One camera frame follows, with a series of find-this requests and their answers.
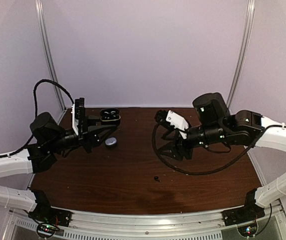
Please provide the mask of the purple earbud charging case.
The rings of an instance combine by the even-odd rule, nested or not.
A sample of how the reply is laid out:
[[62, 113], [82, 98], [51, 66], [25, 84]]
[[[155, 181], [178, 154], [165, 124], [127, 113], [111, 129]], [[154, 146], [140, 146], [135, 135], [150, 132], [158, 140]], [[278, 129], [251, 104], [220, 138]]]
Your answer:
[[109, 137], [105, 140], [105, 146], [107, 148], [113, 148], [115, 146], [117, 146], [118, 141], [115, 137]]

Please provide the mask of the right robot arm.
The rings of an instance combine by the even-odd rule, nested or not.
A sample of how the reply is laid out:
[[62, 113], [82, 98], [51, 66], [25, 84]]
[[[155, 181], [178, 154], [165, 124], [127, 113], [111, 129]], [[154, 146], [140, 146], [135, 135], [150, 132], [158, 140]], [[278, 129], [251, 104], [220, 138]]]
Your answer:
[[[152, 133], [152, 146], [157, 157], [169, 168], [190, 176], [203, 176], [220, 172], [245, 155], [251, 148], [270, 148], [286, 152], [286, 124], [264, 117], [259, 113], [241, 110], [231, 114], [220, 93], [206, 93], [192, 102], [199, 126], [192, 126], [184, 117], [172, 110], [159, 110]], [[206, 172], [182, 170], [167, 158], [182, 161], [191, 159], [194, 148], [208, 149], [222, 143], [228, 149], [245, 146], [245, 150], [222, 167]], [[286, 196], [286, 173], [265, 186], [250, 191], [239, 210], [242, 220], [251, 220], [274, 200]]]

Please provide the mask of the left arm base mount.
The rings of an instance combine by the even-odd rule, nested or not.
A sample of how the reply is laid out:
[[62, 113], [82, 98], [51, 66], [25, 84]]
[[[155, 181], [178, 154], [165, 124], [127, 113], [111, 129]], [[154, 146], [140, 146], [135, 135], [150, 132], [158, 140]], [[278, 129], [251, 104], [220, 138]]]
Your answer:
[[51, 208], [49, 212], [28, 212], [29, 218], [36, 223], [36, 233], [43, 239], [54, 236], [61, 230], [61, 227], [68, 227], [71, 221], [72, 213], [68, 210]]

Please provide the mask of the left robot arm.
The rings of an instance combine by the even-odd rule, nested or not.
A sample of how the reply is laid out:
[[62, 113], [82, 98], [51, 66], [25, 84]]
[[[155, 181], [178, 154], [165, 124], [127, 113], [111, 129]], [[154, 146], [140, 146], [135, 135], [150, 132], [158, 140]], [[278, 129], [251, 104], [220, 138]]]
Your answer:
[[[0, 178], [45, 172], [57, 161], [57, 155], [66, 157], [78, 148], [91, 153], [118, 128], [120, 119], [116, 108], [103, 109], [100, 116], [76, 113], [72, 117], [72, 128], [65, 129], [48, 112], [44, 112], [30, 125], [32, 137], [37, 140], [35, 144], [0, 154]], [[50, 222], [57, 216], [41, 190], [20, 190], [0, 185], [0, 206], [23, 210], [30, 217], [44, 222]]]

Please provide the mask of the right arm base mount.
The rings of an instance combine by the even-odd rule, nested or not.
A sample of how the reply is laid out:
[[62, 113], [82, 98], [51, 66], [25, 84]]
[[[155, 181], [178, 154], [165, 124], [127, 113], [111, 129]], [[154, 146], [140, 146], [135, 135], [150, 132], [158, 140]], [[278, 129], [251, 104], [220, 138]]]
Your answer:
[[238, 233], [247, 239], [258, 234], [257, 220], [264, 216], [263, 208], [250, 206], [242, 206], [222, 212], [225, 226], [236, 225]]

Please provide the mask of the black earbud charging case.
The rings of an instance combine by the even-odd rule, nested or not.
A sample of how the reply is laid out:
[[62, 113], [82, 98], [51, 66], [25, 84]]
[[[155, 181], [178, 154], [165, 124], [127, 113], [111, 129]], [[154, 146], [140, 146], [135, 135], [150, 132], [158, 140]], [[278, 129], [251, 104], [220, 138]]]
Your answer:
[[100, 122], [102, 125], [119, 126], [121, 122], [120, 111], [117, 108], [104, 108], [100, 110]]

